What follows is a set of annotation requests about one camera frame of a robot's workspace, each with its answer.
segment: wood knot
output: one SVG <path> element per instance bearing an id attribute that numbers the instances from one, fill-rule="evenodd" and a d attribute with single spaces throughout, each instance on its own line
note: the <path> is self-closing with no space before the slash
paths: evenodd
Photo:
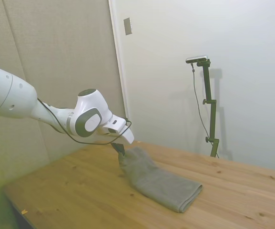
<path id="1" fill-rule="evenodd" d="M 247 219 L 253 219 L 253 218 L 251 218 L 251 217 L 248 217 L 248 216 L 244 216 L 245 218 L 247 218 Z"/>

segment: green metal stand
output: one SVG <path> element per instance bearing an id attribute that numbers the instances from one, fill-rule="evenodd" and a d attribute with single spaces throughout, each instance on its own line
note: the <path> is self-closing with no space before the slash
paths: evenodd
<path id="1" fill-rule="evenodd" d="M 218 146 L 219 146 L 219 139 L 214 137 L 214 134 L 215 134 L 215 113 L 216 113 L 217 101 L 215 99 L 212 99 L 212 94 L 211 94 L 211 90 L 210 90 L 210 80 L 209 80 L 209 70 L 208 70 L 208 68 L 210 67 L 210 60 L 207 59 L 206 61 L 198 62 L 196 65 L 198 67 L 203 67 L 205 93 L 206 93 L 206 99 L 203 100 L 203 104 L 211 105 L 209 138 L 206 137 L 205 140 L 206 140 L 206 142 L 211 142 L 213 145 L 210 156 L 216 157 Z"/>

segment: door frame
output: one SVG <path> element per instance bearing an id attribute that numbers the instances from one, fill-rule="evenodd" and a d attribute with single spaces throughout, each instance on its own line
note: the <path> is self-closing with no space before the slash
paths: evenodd
<path id="1" fill-rule="evenodd" d="M 121 51 L 121 44 L 120 44 L 120 32 L 117 26 L 117 11 L 115 8 L 115 0 L 109 0 L 109 8 L 110 8 L 110 15 L 111 15 L 111 22 L 112 22 L 112 29 L 113 29 L 113 36 L 114 36 L 114 43 L 116 49 L 116 57 L 118 63 L 118 70 L 119 70 L 119 77 L 120 77 L 120 84 L 122 87 L 122 97 L 123 97 L 123 105 L 126 117 L 128 119 L 131 118 L 129 112 L 129 105 L 128 105 L 128 92 L 126 88 L 126 77 L 124 67 L 122 65 L 122 51 Z"/>

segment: beige acoustic panel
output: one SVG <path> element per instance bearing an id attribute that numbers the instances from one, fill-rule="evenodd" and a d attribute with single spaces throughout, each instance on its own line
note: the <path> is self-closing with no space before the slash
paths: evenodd
<path id="1" fill-rule="evenodd" d="M 107 0 L 5 0 L 27 81 L 39 98 L 74 108 L 77 95 L 98 89 L 111 111 L 124 116 Z M 41 124 L 52 159 L 83 147 Z"/>
<path id="2" fill-rule="evenodd" d="M 24 79 L 1 0 L 0 68 Z M 4 197 L 2 186 L 48 163 L 48 154 L 37 121 L 0 117 L 0 229 L 16 228 L 12 209 Z"/>

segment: tabletop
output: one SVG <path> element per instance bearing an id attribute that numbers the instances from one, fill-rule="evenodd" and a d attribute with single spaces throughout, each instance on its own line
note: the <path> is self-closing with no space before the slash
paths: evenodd
<path id="1" fill-rule="evenodd" d="M 135 142 L 158 166 L 200 182 L 185 213 L 129 186 L 111 146 L 87 146 L 5 187 L 37 229 L 275 229 L 275 171 Z"/>

